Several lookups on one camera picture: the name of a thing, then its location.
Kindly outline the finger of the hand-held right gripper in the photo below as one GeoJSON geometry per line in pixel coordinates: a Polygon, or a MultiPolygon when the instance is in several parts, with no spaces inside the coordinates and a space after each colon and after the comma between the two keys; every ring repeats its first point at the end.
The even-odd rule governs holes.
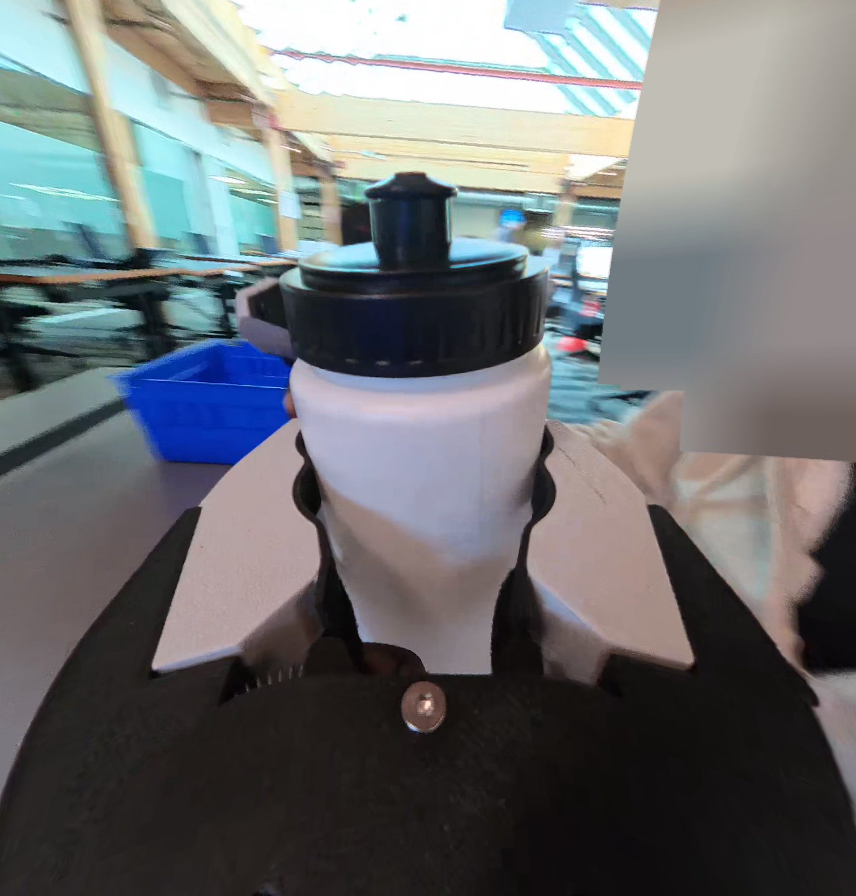
{"type": "Polygon", "coordinates": [[[257,315],[263,297],[277,298],[280,310],[284,310],[277,279],[260,279],[236,293],[235,317],[239,335],[265,354],[293,361],[294,350],[285,326],[268,322],[257,315]]]}

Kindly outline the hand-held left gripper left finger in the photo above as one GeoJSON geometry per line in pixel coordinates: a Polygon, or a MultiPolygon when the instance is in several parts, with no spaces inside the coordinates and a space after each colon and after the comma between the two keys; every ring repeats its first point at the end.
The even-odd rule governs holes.
{"type": "Polygon", "coordinates": [[[274,671],[302,666],[321,632],[311,593],[320,548],[292,495],[298,435],[299,423],[285,424],[200,503],[153,672],[232,657],[274,671]]]}

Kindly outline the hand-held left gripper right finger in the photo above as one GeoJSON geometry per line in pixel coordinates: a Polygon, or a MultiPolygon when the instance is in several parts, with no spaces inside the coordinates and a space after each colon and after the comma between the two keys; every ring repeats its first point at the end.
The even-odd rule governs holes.
{"type": "Polygon", "coordinates": [[[690,668],[694,656],[646,499],[584,434],[558,421],[547,429],[555,498],[527,553],[545,672],[595,683],[612,654],[690,668]]]}

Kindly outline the black bottle lid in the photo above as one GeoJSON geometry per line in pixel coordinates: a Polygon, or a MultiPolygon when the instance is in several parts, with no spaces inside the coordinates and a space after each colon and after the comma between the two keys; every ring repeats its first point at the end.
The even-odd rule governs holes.
{"type": "Polygon", "coordinates": [[[550,270],[515,243],[453,238],[456,188],[421,172],[369,187],[371,241],[315,252],[279,279],[299,360],[377,378],[461,375],[542,341],[550,270]]]}

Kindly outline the blue plastic bin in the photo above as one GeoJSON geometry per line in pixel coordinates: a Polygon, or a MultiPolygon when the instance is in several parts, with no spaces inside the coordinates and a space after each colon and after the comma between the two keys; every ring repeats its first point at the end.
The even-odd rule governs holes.
{"type": "Polygon", "coordinates": [[[289,421],[290,373],[248,342],[210,340],[111,378],[158,458],[232,465],[289,421]]]}

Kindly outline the white plastic bottle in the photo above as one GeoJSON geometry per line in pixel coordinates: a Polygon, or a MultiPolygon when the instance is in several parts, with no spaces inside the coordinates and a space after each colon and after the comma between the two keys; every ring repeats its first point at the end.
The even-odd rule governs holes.
{"type": "Polygon", "coordinates": [[[529,521],[551,361],[539,345],[461,375],[375,378],[296,360],[290,394],[362,639],[431,673],[487,675],[529,521]]]}

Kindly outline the person's left hand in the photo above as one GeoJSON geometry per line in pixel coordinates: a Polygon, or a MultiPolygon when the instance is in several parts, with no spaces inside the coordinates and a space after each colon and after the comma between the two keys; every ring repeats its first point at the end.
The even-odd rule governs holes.
{"type": "Polygon", "coordinates": [[[426,675],[419,656],[403,647],[365,643],[362,656],[366,673],[372,676],[421,678],[426,675]]]}

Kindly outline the wooden desk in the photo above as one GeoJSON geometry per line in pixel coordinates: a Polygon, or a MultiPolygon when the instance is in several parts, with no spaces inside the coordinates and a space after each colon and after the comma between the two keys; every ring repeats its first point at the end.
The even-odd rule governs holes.
{"type": "MultiPolygon", "coordinates": [[[[164,311],[172,287],[185,282],[194,287],[213,287],[222,310],[220,332],[231,339],[234,330],[229,318],[228,291],[234,286],[232,280],[249,275],[275,277],[295,264],[295,260],[281,257],[247,257],[240,263],[194,259],[172,267],[146,268],[8,263],[0,265],[0,294],[9,288],[24,287],[42,294],[54,292],[56,299],[70,303],[76,299],[79,290],[85,289],[90,297],[114,300],[120,308],[140,315],[146,357],[152,360],[177,348],[176,327],[167,322],[164,311]]],[[[70,353],[42,350],[18,342],[13,330],[11,313],[0,296],[0,358],[20,393],[38,387],[35,374],[28,366],[27,355],[77,359],[70,353]]]]}

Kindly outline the wooden support post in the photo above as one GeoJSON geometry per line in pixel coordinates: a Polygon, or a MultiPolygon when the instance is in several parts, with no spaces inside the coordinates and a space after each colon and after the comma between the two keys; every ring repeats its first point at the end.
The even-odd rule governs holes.
{"type": "Polygon", "coordinates": [[[262,142],[267,151],[276,185],[278,242],[283,252],[299,248],[301,208],[292,176],[292,151],[272,116],[263,119],[262,142]]]}
{"type": "Polygon", "coordinates": [[[140,178],[126,118],[111,101],[110,68],[103,6],[99,1],[64,1],[69,27],[89,87],[91,113],[104,162],[132,248],[154,249],[158,239],[140,178]]]}

